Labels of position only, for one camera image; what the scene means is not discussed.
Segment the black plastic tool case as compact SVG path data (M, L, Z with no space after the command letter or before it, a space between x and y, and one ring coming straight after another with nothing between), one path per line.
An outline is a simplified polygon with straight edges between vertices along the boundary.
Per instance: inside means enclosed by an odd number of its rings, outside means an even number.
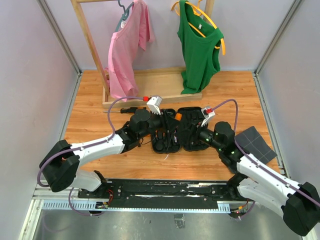
M177 132L178 132L178 139L179 139L179 143L180 143L180 149L183 148L184 149L184 142L185 142L185 119L186 118L191 118L194 120L203 120L204 116L201 112L201 108L199 106L192 106L192 107L181 107L176 111L176 115L177 114L181 114L181 120L179 122L179 125L177 127ZM151 146L152 149L155 153L157 154L169 154L167 153L167 142L168 142L168 137L167 137L167 133L166 130L162 131L156 131L154 134L151 135ZM194 152L194 151L202 151L202 150L206 150L208 148L208 146L201 142L201 150L185 150L188 152Z

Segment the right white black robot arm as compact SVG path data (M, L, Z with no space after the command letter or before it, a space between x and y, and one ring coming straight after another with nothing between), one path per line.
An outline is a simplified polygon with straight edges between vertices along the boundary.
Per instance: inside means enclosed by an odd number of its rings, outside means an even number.
M320 196L314 185L289 179L262 163L236 138L228 122L220 121L214 130L207 120L191 121L184 129L188 135L216 149L219 158L234 176L228 181L227 196L258 202L279 215L297 235L305 237L320 222Z

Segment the small orange screwdriver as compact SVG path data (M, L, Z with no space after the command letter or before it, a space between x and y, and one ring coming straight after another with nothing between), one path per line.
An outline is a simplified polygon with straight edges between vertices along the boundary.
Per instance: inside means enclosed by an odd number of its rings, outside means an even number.
M168 130L167 130L167 153L176 153L180 148L181 144L178 138L178 126L179 121L175 119L175 114L172 112L168 113Z

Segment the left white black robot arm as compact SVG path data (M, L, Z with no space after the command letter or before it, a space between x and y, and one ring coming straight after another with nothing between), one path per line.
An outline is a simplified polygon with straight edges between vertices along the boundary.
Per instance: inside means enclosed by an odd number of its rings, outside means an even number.
M57 193L68 187L83 188L96 198L107 193L105 178L99 171L85 171L80 167L94 160L119 155L136 148L144 137L159 131L173 133L180 119L165 109L154 114L138 109L123 127L112 134L82 143L58 141L39 164L38 176L44 176L52 192Z

